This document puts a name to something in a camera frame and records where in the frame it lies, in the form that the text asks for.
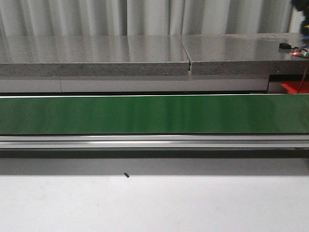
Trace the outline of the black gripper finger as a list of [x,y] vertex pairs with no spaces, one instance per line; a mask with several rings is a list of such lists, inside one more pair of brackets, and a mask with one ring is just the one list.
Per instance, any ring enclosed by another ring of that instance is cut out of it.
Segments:
[[309,7],[309,0],[291,0],[291,4],[297,11],[304,11]]

